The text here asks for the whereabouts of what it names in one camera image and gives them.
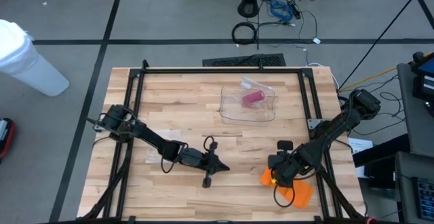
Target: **wooden table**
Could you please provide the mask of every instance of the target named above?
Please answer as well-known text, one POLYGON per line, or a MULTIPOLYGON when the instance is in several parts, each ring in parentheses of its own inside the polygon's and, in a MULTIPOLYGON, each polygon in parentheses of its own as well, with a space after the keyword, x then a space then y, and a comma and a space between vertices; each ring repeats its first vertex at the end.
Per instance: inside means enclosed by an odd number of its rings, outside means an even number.
MULTIPOLYGON (((340 112, 332 74, 328 67, 313 68, 323 118, 340 112)), ((122 104, 129 68, 114 68, 104 101, 104 111, 122 104)), ((305 80, 311 113, 313 104, 305 80)), ((209 189, 201 187, 205 172, 175 165, 169 174, 160 169, 160 155, 136 139, 128 179, 123 218, 158 221, 311 221, 321 216, 317 191, 305 209, 280 208, 273 190, 259 183, 267 157, 276 153, 278 140, 291 140, 294 148, 308 141, 300 87, 295 74, 146 74, 139 118, 166 139, 187 142, 202 150, 203 140, 213 135, 219 142, 217 154, 231 170, 212 177, 209 189), (222 86, 238 86, 241 77, 272 86, 276 92, 276 118, 266 126, 225 124, 218 112, 222 86)), ((100 133, 97 139, 107 136, 100 133)), ((346 136, 339 138, 347 142, 346 136)), ((92 152, 78 216, 87 213, 105 190, 115 144, 100 141, 92 152)), ((363 197, 351 150, 333 143, 331 150, 336 182, 350 203, 364 213, 363 197)), ((316 187, 315 177, 306 180, 316 187)), ((331 193, 325 187, 328 206, 334 215, 331 193)))

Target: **keyboard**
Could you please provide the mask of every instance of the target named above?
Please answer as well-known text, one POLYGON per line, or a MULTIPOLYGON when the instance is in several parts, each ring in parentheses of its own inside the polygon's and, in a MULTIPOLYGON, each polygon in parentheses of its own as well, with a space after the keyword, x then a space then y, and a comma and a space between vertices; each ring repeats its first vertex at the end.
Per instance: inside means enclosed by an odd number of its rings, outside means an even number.
POLYGON ((434 180, 413 177, 416 207, 421 219, 434 221, 434 180))
POLYGON ((264 67, 285 67, 283 54, 265 54, 249 58, 249 56, 239 56, 231 58, 212 58, 202 60, 204 67, 257 67, 259 62, 264 67))

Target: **white bucket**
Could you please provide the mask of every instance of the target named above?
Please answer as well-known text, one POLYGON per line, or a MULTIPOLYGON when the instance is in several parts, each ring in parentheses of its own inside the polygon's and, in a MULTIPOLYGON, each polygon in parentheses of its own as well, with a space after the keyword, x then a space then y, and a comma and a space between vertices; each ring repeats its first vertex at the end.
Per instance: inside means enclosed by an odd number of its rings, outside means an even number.
POLYGON ((47 96, 57 96, 69 87, 69 81, 37 52, 31 38, 5 20, 0 20, 0 71, 47 96))

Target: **orange block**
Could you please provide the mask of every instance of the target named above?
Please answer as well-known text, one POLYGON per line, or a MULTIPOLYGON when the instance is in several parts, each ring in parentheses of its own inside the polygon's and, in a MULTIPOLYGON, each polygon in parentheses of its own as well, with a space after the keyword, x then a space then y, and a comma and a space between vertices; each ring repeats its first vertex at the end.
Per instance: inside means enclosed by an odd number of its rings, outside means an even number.
MULTIPOLYGON (((271 177, 271 170, 268 169, 268 167, 267 169, 265 169, 264 174, 262 174, 260 182, 263 185, 269 187, 276 186, 276 184, 273 183, 273 179, 271 177)), ((296 194, 296 198, 292 205, 299 208, 306 208, 309 204, 309 201, 311 200, 313 194, 313 187, 310 186, 308 183, 305 183, 304 181, 295 180, 293 188, 296 194)), ((294 197, 292 189, 287 187, 277 187, 277 190, 287 201, 292 201, 292 198, 294 197)))

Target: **electronic equipment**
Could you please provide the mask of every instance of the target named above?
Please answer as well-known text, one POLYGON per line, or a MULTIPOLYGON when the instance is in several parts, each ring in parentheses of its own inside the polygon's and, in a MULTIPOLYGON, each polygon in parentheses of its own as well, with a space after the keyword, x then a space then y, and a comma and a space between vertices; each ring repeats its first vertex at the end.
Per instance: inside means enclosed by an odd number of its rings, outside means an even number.
POLYGON ((230 58, 212 58, 202 60, 204 67, 285 67, 283 54, 262 54, 257 56, 239 56, 230 58))
POLYGON ((9 151, 16 130, 15 123, 8 118, 0 118, 0 161, 9 151))
POLYGON ((413 81, 413 96, 434 102, 434 53, 417 52, 410 65, 417 75, 413 81))
POLYGON ((412 177, 419 218, 434 221, 434 179, 412 177))

